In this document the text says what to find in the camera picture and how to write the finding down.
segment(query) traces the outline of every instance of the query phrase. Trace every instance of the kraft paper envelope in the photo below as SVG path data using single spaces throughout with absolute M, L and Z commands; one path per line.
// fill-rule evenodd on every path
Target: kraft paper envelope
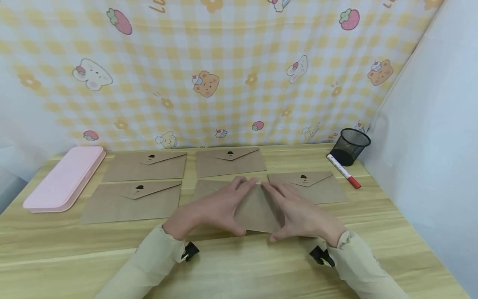
M 229 183 L 199 179 L 194 189 L 194 196 L 190 201 L 219 191 Z M 283 213 L 260 184 L 256 184 L 242 200 L 236 209 L 234 219 L 246 230 L 264 233 L 279 230 L 285 222 Z
M 214 177 L 267 170 L 258 147 L 196 153 L 196 176 Z
M 186 153 L 158 151 L 117 154 L 103 182 L 135 181 L 184 177 Z
M 315 204 L 348 201 L 347 195 L 331 171 L 268 174 L 270 182 L 292 183 Z
M 178 208 L 181 181 L 99 185 L 80 224 L 167 218 Z

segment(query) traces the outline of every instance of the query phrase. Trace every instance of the hand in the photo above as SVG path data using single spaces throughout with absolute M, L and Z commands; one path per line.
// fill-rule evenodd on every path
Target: hand
M 234 221 L 236 208 L 257 183 L 253 177 L 235 177 L 221 190 L 178 208 L 163 224 L 163 230 L 177 240 L 183 240 L 196 226 L 210 224 L 243 236 L 246 230 Z
M 266 183 L 262 186 L 285 215 L 285 225 L 273 232 L 270 241 L 293 236 L 318 235 L 330 246 L 337 247 L 340 236 L 347 230 L 331 213 L 304 199 L 289 183 Z

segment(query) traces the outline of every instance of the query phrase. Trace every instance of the yellow checkered fabric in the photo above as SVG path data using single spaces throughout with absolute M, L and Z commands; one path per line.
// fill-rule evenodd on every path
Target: yellow checkered fabric
M 2 1 L 0 55 L 80 145 L 333 142 L 367 129 L 441 2 Z

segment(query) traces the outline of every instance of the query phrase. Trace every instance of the wooden table surface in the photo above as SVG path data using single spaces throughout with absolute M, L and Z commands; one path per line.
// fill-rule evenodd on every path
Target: wooden table surface
M 365 239 L 382 267 L 412 298 L 468 298 L 360 162 L 348 167 L 362 184 L 355 190 L 325 158 L 330 148 L 329 144 L 262 146 L 268 170 L 245 176 L 267 180 L 267 172 L 331 170 L 350 202 L 322 207 Z M 180 204 L 192 197 L 195 152 L 200 150 L 207 149 L 177 150 L 188 153 Z M 70 210 L 31 214 L 22 208 L 58 156 L 0 215 L 0 298 L 92 298 L 150 230 L 165 221 L 77 224 L 113 157 L 114 153 L 107 155 Z M 267 234 L 233 237 L 207 227 L 196 229 L 190 239 L 201 252 L 175 266 L 147 298 L 357 298 L 335 269 L 319 266 L 308 256 L 310 239 L 269 244 Z

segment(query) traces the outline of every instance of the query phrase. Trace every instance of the red marker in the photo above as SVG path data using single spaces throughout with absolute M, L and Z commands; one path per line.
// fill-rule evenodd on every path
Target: red marker
M 343 176 L 345 176 L 347 181 L 349 181 L 350 184 L 352 184 L 352 186 L 354 186 L 355 189 L 358 189 L 358 188 L 362 187 L 359 184 L 359 182 L 357 182 L 357 180 L 354 179 L 354 177 L 351 176 L 350 173 L 348 173 L 345 170 L 345 168 L 343 168 L 342 165 L 340 165 L 340 163 L 334 158 L 334 156 L 332 156 L 331 154 L 328 154 L 327 159 L 329 159 L 329 161 L 332 162 L 332 164 L 335 166 L 335 168 L 337 168 L 340 171 L 340 173 L 343 174 Z

